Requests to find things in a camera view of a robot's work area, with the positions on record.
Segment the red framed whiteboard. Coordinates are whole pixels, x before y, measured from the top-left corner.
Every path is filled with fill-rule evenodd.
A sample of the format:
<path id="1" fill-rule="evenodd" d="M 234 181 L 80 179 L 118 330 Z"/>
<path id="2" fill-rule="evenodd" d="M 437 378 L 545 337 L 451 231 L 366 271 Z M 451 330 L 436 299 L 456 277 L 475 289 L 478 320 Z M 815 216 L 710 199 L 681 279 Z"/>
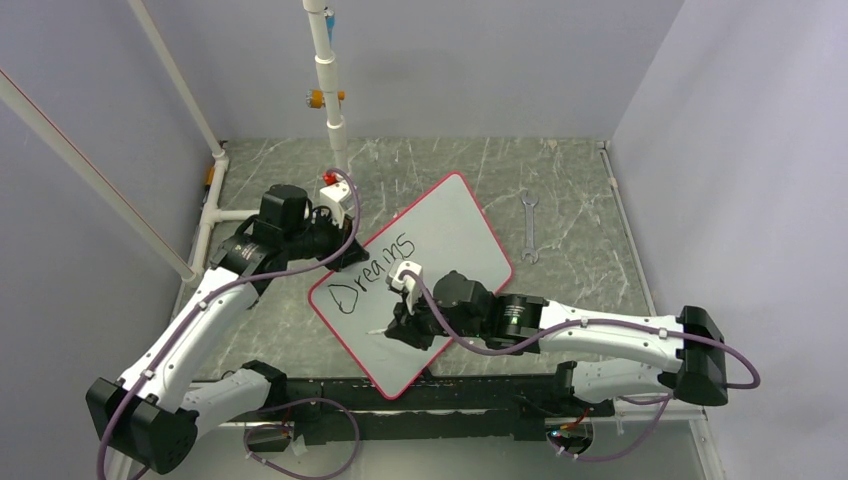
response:
<path id="1" fill-rule="evenodd" d="M 365 245 L 366 262 L 332 272 L 315 283 L 308 301 L 379 393 L 398 398 L 449 345 L 438 337 L 417 350 L 384 335 L 367 335 L 393 319 L 400 296 L 386 277 L 396 260 L 423 267 L 429 289 L 452 270 L 496 292 L 513 265 L 465 177 L 452 172 L 379 230 Z"/>

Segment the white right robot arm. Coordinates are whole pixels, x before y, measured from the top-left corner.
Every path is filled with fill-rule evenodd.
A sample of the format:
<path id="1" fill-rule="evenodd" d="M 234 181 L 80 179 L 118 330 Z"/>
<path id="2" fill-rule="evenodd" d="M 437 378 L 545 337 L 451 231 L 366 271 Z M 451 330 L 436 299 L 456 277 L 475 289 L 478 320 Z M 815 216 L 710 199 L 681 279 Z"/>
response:
<path id="1" fill-rule="evenodd" d="M 579 309 L 542 297 L 495 294 L 451 271 L 432 290 L 409 269 L 387 278 L 400 300 L 384 334 L 426 351 L 436 337 L 484 356 L 578 352 L 599 362 L 565 362 L 551 401 L 574 415 L 616 397 L 659 394 L 697 406 L 729 400 L 725 340 L 696 306 L 678 315 L 629 316 Z"/>

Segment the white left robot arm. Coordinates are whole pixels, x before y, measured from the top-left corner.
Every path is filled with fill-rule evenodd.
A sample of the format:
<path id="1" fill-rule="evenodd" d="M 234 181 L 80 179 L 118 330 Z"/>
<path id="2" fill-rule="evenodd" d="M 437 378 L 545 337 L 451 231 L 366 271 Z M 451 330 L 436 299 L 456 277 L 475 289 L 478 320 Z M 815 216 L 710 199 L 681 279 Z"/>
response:
<path id="1" fill-rule="evenodd" d="M 294 185 L 271 186 L 259 210 L 219 245 L 164 333 L 116 380 L 92 384 L 85 400 L 99 438 L 98 478 L 107 475 L 109 450 L 143 471 L 166 474 L 220 424 L 249 412 L 272 420 L 291 406 L 286 374 L 258 360 L 211 385 L 193 389 L 192 382 L 229 324 L 272 281 L 319 268 L 337 272 L 368 259 L 357 240 L 357 189 L 341 171 L 330 171 L 329 179 L 317 199 Z"/>

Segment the white slanted corner pipe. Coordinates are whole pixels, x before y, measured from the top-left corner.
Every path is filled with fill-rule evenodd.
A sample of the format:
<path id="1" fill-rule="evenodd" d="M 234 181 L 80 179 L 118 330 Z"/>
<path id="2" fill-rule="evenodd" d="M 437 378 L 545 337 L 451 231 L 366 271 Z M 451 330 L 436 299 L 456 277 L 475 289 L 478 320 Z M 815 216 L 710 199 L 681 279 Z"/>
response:
<path id="1" fill-rule="evenodd" d="M 203 115 L 199 104 L 144 2 L 141 0 L 129 0 L 127 4 L 146 35 L 148 42 L 161 62 L 203 140 L 209 147 L 213 159 L 213 164 L 205 177 L 205 185 L 208 189 L 201 208 L 194 247 L 189 258 L 188 272 L 186 274 L 180 274 L 182 282 L 185 285 L 195 287 L 200 283 L 203 276 L 206 255 L 209 250 L 214 227 L 222 222 L 245 220 L 253 214 L 253 211 L 224 210 L 219 206 L 221 190 L 230 166 L 230 158 Z"/>

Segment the orange pipe clamp knob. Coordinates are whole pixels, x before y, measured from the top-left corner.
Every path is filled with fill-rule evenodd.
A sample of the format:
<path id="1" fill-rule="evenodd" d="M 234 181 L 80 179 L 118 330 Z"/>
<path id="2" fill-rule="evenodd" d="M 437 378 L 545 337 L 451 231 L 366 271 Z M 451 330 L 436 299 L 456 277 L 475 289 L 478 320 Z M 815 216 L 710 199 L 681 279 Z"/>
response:
<path id="1" fill-rule="evenodd" d="M 342 103 L 345 100 L 346 93 L 344 91 L 337 92 L 337 99 L 339 103 Z M 305 97 L 306 105 L 312 109 L 322 109 L 326 107 L 326 99 L 324 92 L 317 89 L 310 90 Z"/>

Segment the silver combination wrench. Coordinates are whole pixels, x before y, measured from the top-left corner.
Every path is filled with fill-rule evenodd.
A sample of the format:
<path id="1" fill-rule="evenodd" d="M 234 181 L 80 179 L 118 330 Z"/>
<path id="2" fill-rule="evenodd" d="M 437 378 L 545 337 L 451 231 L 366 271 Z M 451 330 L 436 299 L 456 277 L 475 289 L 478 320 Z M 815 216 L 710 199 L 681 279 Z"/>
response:
<path id="1" fill-rule="evenodd" d="M 536 264 L 539 255 L 535 246 L 534 207 L 538 204 L 538 199 L 525 190 L 521 194 L 521 201 L 525 212 L 525 246 L 522 251 L 522 259 L 531 264 Z"/>

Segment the white vertical pvc pipe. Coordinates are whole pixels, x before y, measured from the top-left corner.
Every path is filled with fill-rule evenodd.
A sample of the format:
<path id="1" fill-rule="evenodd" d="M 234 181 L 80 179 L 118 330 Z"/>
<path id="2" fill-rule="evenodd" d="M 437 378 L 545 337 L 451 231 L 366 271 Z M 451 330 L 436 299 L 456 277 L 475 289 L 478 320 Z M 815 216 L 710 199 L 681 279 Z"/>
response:
<path id="1" fill-rule="evenodd" d="M 338 64 L 330 33 L 334 12 L 324 0 L 303 0 L 302 5 L 308 15 L 315 52 L 314 63 L 321 93 L 319 108 L 323 108 L 326 114 L 326 128 L 335 166 L 347 169 L 346 123 L 341 108 Z"/>

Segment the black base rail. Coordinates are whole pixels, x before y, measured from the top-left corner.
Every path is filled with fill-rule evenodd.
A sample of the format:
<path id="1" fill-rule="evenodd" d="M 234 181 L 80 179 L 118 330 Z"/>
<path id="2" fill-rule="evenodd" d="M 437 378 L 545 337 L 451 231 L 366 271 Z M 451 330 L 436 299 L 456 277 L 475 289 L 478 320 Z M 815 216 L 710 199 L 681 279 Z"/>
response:
<path id="1" fill-rule="evenodd" d="M 259 419 L 282 421 L 307 445 L 361 440 L 508 437 L 541 440 L 549 421 L 585 415 L 551 375 L 425 376 L 389 400 L 365 378 L 294 378 Z"/>

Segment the white red wall trim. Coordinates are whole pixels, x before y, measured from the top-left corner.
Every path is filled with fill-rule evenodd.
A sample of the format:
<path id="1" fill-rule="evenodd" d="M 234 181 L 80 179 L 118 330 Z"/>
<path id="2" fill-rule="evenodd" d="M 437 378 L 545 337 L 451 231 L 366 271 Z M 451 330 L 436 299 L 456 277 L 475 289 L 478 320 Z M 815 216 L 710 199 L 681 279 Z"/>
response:
<path id="1" fill-rule="evenodd" d="M 1 70 L 1 101 L 63 160 L 185 284 L 196 286 L 201 274 L 183 260 L 124 195 L 65 135 L 44 111 Z"/>

